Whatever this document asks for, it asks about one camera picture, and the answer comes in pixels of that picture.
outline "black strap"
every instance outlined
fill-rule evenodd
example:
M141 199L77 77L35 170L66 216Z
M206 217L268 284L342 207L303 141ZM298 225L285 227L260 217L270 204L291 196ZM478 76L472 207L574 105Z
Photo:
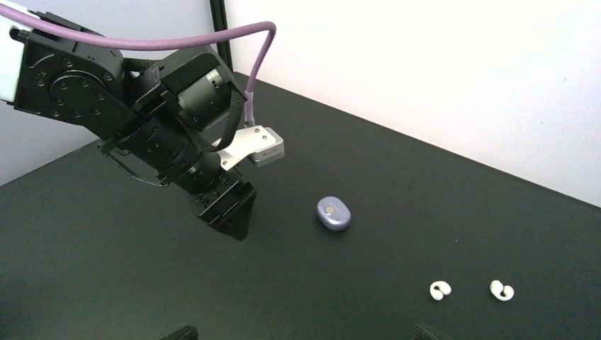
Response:
M141 72L156 64L157 60L148 59L135 59L125 58L123 68L128 72ZM236 136L238 125L242 119L242 112L244 111L245 98L236 88L232 86L232 95L230 98L230 112L228 114L228 121L225 124L225 132L223 137L219 141L219 144L214 147L211 143L205 141L201 136L200 132L188 127L184 124L184 128L188 133L188 136L196 147L200 148L204 152L216 152L229 147Z
M158 60L124 58L123 68L129 72L142 72L157 62Z
M191 127L186 126L186 131L190 136L192 142L202 149L204 152L216 152L229 147L236 136L240 119L242 119L242 112L244 110L244 96L236 89L232 89L232 96L230 99L230 113L228 114L228 121L225 124L225 131L223 137L219 141L216 147L211 143L205 141L201 134Z

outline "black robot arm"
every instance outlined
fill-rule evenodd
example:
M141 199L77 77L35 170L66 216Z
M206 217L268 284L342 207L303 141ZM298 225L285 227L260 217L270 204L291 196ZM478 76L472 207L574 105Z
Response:
M33 14L98 34L51 13ZM14 28L9 34L23 44L9 105L85 127L100 138L102 153L127 174L157 186L176 184L207 225L238 240L247 236L256 192L235 165L246 156L261 165L282 157L283 142L269 128L237 130L246 97L213 48L141 60L39 30ZM200 132L226 116L223 137L206 142ZM156 171L156 178L143 179L115 154L133 154Z

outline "cable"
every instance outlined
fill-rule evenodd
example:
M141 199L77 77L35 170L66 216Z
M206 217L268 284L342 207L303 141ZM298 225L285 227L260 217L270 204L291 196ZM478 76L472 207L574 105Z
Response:
M253 112L253 94L254 85L257 80L257 74L259 68L265 59L265 55L269 51L271 43L274 41L276 35L276 25L271 21L264 21L261 23L253 23L251 25L245 25L237 28L231 28L228 30L220 30L215 33L197 35L189 38L177 38L177 39L165 39L165 40L132 40L132 39L119 39L119 38L107 38L98 35L77 32L70 30L62 26L58 26L46 21L42 21L39 18L34 18L26 13L12 9L5 4L0 4L0 16L4 16L13 21L22 23L25 26L35 28L46 33L56 35L64 39L76 41L78 43L84 43L87 45L114 48L119 50L129 51L167 51L167 50L179 50L181 48L196 47L209 45L214 43L221 43L236 38L245 37L247 35L255 34L262 31L268 31L265 42L257 55L257 59L254 61L252 66L248 83L246 87L246 94L248 101L245 103L245 122L246 126L254 126L254 112Z

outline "black object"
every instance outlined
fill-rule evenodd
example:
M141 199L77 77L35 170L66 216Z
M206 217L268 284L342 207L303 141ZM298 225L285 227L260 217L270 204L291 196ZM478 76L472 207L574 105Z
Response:
M51 13L36 15L98 34ZM236 168L223 171L215 153L232 142L246 97L210 46L152 61L124 59L119 50L39 30L11 36L25 47L11 103L16 110L85 127L101 138L99 149L125 173L156 186L175 183L194 196L190 202L202 221L238 240L246 237L254 188ZM200 132L227 115L224 135L214 147ZM135 155L156 171L156 178L143 178L115 154Z
M434 327L428 324L416 324L413 329L413 340L455 340L451 338L448 334L435 329Z
M215 32L227 30L228 17L225 13L225 0L209 0L209 3L210 14L213 18L213 29ZM224 41L217 43L217 52L230 70L233 70L234 66L232 64L232 49L230 48L230 42Z
M161 340L198 340L198 330L193 326L185 326Z
M0 339L601 339L601 209L261 81L255 105L287 155L240 166L244 242L95 145L0 187ZM344 233L315 216L332 194Z

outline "white wall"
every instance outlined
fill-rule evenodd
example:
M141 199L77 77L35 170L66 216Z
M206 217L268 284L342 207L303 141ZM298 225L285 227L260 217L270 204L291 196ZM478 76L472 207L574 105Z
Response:
M260 79L601 205L601 1L226 3Z
M30 10L53 12L110 37L167 39L213 32L206 0L13 2ZM148 58L167 53L124 52ZM0 185L95 139L82 127L14 111L0 102Z

